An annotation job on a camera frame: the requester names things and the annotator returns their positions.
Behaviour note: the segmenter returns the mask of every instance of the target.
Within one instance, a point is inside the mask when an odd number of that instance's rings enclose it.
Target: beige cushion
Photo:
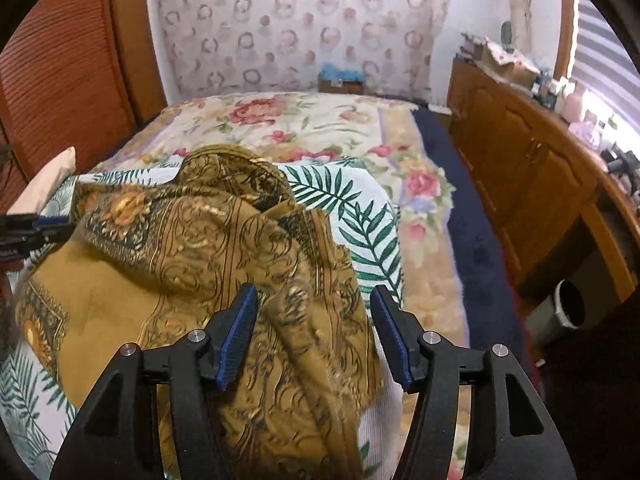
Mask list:
[[[38,172],[9,208],[8,214],[40,213],[62,181],[75,171],[76,149],[67,148]]]

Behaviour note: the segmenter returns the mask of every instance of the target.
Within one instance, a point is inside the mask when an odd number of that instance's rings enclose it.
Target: window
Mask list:
[[[571,77],[640,133],[640,75],[612,28],[589,0],[578,0]]]

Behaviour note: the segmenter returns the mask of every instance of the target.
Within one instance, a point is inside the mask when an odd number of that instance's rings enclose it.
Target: mustard yellow fabric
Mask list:
[[[78,182],[71,240],[21,286],[16,319],[80,407],[125,342],[169,345],[228,307],[244,282],[260,311],[234,391],[210,402],[246,478],[361,478],[360,415],[382,387],[347,249],[276,167],[244,148],[192,153],[155,188]],[[168,392],[165,470],[178,476]]]

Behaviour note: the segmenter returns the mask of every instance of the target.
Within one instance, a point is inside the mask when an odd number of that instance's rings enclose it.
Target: gray trash bin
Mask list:
[[[580,290],[562,280],[556,290],[540,303],[525,321],[532,342],[538,348],[560,339],[584,323],[584,300]]]

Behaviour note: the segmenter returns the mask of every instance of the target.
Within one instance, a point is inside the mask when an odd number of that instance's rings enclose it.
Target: navy blue bed sheet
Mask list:
[[[426,108],[414,112],[427,156],[444,168],[455,187],[448,229],[463,287],[463,304],[471,348],[486,350],[502,343],[513,351],[527,375],[524,330],[516,315],[516,299],[508,281],[502,247],[487,218],[476,187],[449,134]]]

